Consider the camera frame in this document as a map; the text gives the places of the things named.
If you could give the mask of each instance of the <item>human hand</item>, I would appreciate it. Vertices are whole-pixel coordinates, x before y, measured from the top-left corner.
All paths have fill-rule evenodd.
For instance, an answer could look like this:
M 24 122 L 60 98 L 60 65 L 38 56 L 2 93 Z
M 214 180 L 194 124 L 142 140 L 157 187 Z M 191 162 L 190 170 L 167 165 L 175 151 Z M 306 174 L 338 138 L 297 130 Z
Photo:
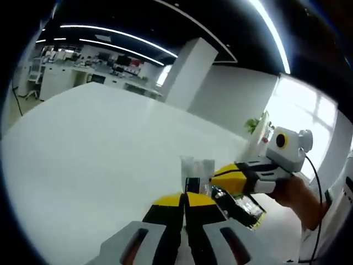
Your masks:
M 294 207 L 306 189 L 304 181 L 295 175 L 288 179 L 279 179 L 276 182 L 275 190 L 268 194 L 284 207 Z

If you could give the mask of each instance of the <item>led strip light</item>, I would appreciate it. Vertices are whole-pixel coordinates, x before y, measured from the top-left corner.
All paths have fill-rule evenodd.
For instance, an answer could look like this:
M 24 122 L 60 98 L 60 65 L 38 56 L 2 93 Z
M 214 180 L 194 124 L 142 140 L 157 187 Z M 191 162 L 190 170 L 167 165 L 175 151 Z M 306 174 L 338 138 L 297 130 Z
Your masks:
M 149 59 L 150 61 L 155 62 L 155 63 L 157 63 L 157 64 L 159 64 L 159 65 L 161 65 L 161 66 L 164 66 L 163 63 L 158 62 L 157 60 L 152 59 L 152 58 L 150 58 L 150 57 L 147 57 L 146 55 L 139 54 L 138 52 L 131 51 L 131 50 L 128 50 L 128 49 L 123 48 L 123 47 L 115 46 L 115 45 L 113 45 L 113 44 L 102 43 L 102 42 L 100 42 L 100 41 L 86 40 L 86 39 L 80 39 L 80 41 L 85 41 L 85 42 L 88 42 L 88 43 L 96 43 L 96 44 L 106 45 L 106 46 L 113 47 L 113 48 L 117 48 L 117 49 L 120 49 L 120 50 L 123 50 L 123 51 L 128 51 L 128 52 L 130 52 L 130 53 L 132 53 L 132 54 L 136 54 L 136 55 L 141 56 L 141 57 L 143 57 L 143 58 Z
M 265 21 L 267 27 L 269 28 L 272 37 L 275 40 L 275 43 L 277 45 L 277 48 L 280 52 L 281 58 L 282 58 L 282 63 L 283 63 L 283 67 L 285 68 L 285 72 L 287 74 L 291 73 L 291 70 L 289 68 L 289 63 L 288 63 L 288 59 L 287 59 L 287 55 L 286 55 L 286 51 L 285 48 L 283 47 L 281 38 L 276 30 L 276 27 L 274 25 L 274 23 L 272 22 L 270 16 L 268 15 L 268 13 L 266 12 L 264 6 L 260 3 L 259 0 L 248 0 L 255 8 L 256 10 L 260 13 L 261 17 L 263 18 L 263 20 Z
M 204 25 L 202 25 L 200 22 L 198 22 L 195 18 L 193 18 L 192 16 L 188 15 L 187 13 L 185 13 L 182 10 L 180 10 L 179 8 L 177 8 L 177 7 L 175 7 L 175 6 L 171 5 L 171 4 L 168 4 L 168 3 L 166 3 L 166 2 L 164 2 L 162 0 L 154 0 L 154 1 L 157 2 L 157 3 L 160 3 L 160 4 L 164 5 L 164 6 L 167 6 L 167 7 L 171 8 L 172 10 L 178 12 L 179 14 L 183 15 L 184 17 L 186 17 L 189 20 L 191 20 L 192 22 L 194 22 L 197 26 L 199 26 L 201 29 L 203 29 L 205 32 L 207 32 L 208 35 L 210 35 L 216 42 L 218 42 L 218 44 L 220 44 L 225 49 L 225 51 L 233 58 L 233 60 L 235 62 L 238 62 L 236 57 L 227 48 L 227 46 L 223 42 L 221 42 L 220 39 L 215 36 L 215 34 L 210 32 L 208 28 L 206 28 Z
M 109 31 L 109 32 L 113 32 L 113 33 L 117 33 L 117 34 L 121 34 L 121 35 L 124 35 L 124 36 L 128 36 L 130 38 L 133 38 L 133 39 L 136 39 L 136 40 L 139 40 L 139 41 L 142 41 L 144 43 L 147 43 L 148 45 L 150 46 L 153 46 L 161 51 L 164 51 L 165 53 L 169 54 L 169 55 L 172 55 L 174 58 L 178 58 L 178 56 L 174 53 L 172 53 L 171 51 L 168 51 L 160 46 L 158 46 L 157 44 L 154 44 L 154 43 L 151 43 L 149 42 L 148 40 L 144 40 L 144 39 L 141 39 L 139 37 L 136 37 L 136 36 L 133 36 L 131 34 L 128 34 L 128 33 L 124 33 L 124 32 L 121 32 L 121 31 L 117 31 L 117 30 L 113 30 L 113 29 L 107 29 L 107 28 L 101 28 L 101 27 L 98 27 L 98 26 L 87 26 L 87 25 L 61 25 L 60 28 L 85 28 L 85 29 L 98 29 L 98 30 L 104 30 L 104 31 Z
M 234 61 L 214 61 L 213 63 L 237 63 Z

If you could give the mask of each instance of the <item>office chair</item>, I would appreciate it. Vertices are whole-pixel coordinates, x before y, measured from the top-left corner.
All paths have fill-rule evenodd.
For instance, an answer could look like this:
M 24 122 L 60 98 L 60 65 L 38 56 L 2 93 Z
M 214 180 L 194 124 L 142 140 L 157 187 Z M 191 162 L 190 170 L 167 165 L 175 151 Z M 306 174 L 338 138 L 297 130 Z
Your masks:
M 34 85 L 40 83 L 40 77 L 44 73 L 45 66 L 42 66 L 42 58 L 34 58 L 32 61 L 32 67 L 29 72 L 29 77 L 28 81 L 34 82 Z M 36 99 L 39 98 L 39 90 L 38 89 L 32 89 L 28 94 L 26 95 L 25 100 L 28 99 L 29 96 L 33 95 L 35 96 Z

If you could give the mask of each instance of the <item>ceiling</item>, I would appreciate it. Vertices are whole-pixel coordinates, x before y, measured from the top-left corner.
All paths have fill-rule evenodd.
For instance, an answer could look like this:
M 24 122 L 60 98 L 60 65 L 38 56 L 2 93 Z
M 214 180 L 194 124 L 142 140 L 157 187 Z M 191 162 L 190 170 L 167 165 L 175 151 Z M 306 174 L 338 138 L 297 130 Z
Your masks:
M 352 55 L 353 22 L 347 11 L 352 4 L 322 0 L 320 6 L 316 4 L 313 8 L 304 0 L 260 1 L 282 40 L 291 75 L 333 97 L 353 120 L 353 110 L 349 107 L 353 101 L 353 75 L 345 60 L 351 60 Z M 136 39 L 95 29 L 63 29 L 60 25 L 91 25 L 122 31 L 175 54 L 187 41 L 202 37 L 218 50 L 216 61 L 227 61 L 218 64 L 273 75 L 285 71 L 274 38 L 250 0 L 165 0 L 164 3 L 169 6 L 161 0 L 63 1 L 40 39 L 67 38 L 66 42 L 79 43 L 80 38 L 102 41 L 95 34 L 106 35 L 111 37 L 113 45 L 167 65 L 175 58 Z

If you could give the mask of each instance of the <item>office desk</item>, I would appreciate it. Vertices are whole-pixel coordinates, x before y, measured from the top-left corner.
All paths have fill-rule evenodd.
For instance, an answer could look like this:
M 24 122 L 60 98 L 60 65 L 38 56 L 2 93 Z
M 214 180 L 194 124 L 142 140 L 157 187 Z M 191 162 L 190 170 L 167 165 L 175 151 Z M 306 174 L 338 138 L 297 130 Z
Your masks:
M 117 76 L 113 76 L 107 72 L 97 71 L 91 67 L 66 66 L 56 63 L 46 63 L 43 66 L 45 66 L 45 71 L 40 91 L 41 100 L 48 100 L 77 85 L 86 83 L 89 74 L 105 77 L 104 84 L 109 87 L 126 89 L 127 85 L 132 85 L 141 89 L 144 96 L 151 98 L 162 96 L 158 91 L 149 86 L 139 84 L 126 78 L 118 78 Z M 28 82 L 29 68 L 30 64 L 26 65 L 20 77 L 18 93 L 22 97 L 25 97 L 30 91 L 30 83 Z
M 180 155 L 215 159 L 219 168 L 245 146 L 189 113 L 89 83 L 43 102 L 9 129 L 4 181 L 20 226 L 43 258 L 85 264 L 156 198 L 182 190 Z M 269 211 L 261 236 L 276 234 L 280 215 L 281 208 L 272 217 Z M 271 244 L 290 240 L 292 230 L 272 236 L 278 242 Z

